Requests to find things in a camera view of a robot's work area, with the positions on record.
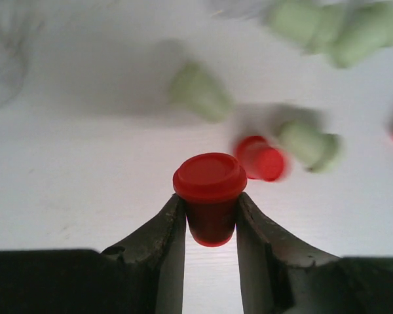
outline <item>held red cup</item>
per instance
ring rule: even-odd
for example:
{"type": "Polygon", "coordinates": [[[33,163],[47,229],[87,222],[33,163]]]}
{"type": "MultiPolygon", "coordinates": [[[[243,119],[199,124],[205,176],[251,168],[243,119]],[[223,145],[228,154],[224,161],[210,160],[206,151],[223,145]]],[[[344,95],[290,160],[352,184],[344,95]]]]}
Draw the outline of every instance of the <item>held red cup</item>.
{"type": "Polygon", "coordinates": [[[234,151],[249,179],[275,181],[286,168],[282,153],[271,147],[262,136],[249,136],[239,142],[234,151]]]}
{"type": "Polygon", "coordinates": [[[194,156],[179,167],[173,186],[187,202],[189,230],[197,243],[219,247],[230,240],[236,223],[235,205],[247,182],[237,160],[220,152],[194,156]]]}

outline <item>red lid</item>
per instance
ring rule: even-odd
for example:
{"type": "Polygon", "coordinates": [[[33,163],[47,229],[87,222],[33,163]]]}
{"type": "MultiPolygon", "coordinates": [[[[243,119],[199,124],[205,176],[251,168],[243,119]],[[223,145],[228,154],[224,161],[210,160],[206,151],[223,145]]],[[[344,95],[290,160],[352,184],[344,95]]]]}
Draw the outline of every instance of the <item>red lid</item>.
{"type": "Polygon", "coordinates": [[[281,178],[286,168],[282,153],[269,146],[262,136],[249,136],[241,141],[235,156],[250,179],[272,182],[281,178]]]}
{"type": "Polygon", "coordinates": [[[176,193],[195,203],[217,203],[237,198],[247,183],[246,172],[237,160],[221,152],[194,156],[173,176],[176,193]]]}

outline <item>light green rubber cap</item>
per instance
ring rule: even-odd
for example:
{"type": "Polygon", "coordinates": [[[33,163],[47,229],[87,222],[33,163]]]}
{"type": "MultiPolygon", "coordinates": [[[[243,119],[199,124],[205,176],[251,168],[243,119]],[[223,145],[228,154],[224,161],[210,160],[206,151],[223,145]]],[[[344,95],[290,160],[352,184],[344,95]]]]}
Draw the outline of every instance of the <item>light green rubber cap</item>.
{"type": "Polygon", "coordinates": [[[190,61],[174,77],[170,101],[184,106],[210,122],[223,120],[234,108],[231,95],[202,66],[190,61]]]}
{"type": "Polygon", "coordinates": [[[337,3],[322,8],[319,26],[310,40],[307,50],[312,54],[325,52],[341,32],[345,19],[346,5],[337,3]]]}
{"type": "Polygon", "coordinates": [[[392,45],[393,2],[379,2],[354,13],[329,55],[337,67],[351,67],[377,49],[392,45]]]}
{"type": "Polygon", "coordinates": [[[338,161],[341,139],[335,134],[323,134],[300,121],[281,125],[278,140],[310,172],[329,171],[338,161]]]}
{"type": "Polygon", "coordinates": [[[322,9],[312,1],[281,0],[267,17],[267,24],[277,34],[306,47],[322,19],[322,9]]]}

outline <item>white table surface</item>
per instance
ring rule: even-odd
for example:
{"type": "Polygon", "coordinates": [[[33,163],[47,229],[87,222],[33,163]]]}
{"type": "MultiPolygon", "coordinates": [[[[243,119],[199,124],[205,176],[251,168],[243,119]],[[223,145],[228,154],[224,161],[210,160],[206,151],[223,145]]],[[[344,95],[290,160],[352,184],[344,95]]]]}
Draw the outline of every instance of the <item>white table surface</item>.
{"type": "MultiPolygon", "coordinates": [[[[43,1],[26,85],[0,110],[0,249],[110,246],[161,209],[183,161],[230,152],[248,126],[268,136],[291,103],[344,137],[341,163],[313,175],[291,160],[285,180],[246,192],[320,249],[393,256],[393,48],[336,70],[254,21],[212,18],[203,0],[43,1]],[[224,123],[166,108],[172,39],[237,99],[224,123]]],[[[186,245],[184,314],[241,313],[235,237],[186,245]]]]}

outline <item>tabletop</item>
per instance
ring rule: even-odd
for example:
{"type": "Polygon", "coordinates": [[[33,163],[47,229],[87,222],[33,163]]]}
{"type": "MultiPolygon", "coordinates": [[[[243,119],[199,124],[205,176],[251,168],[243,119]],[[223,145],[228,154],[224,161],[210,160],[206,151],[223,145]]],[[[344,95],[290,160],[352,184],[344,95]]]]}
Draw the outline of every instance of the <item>tabletop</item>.
{"type": "MultiPolygon", "coordinates": [[[[183,161],[249,133],[273,141],[280,119],[305,115],[343,137],[337,167],[290,158],[286,178],[246,192],[319,249],[393,256],[393,48],[342,70],[204,0],[42,1],[24,89],[0,108],[0,250],[101,251],[162,208],[183,161]],[[189,56],[237,100],[226,121],[168,105],[189,56]]],[[[235,236],[210,249],[188,232],[186,248],[183,312],[242,313],[235,236]]]]}

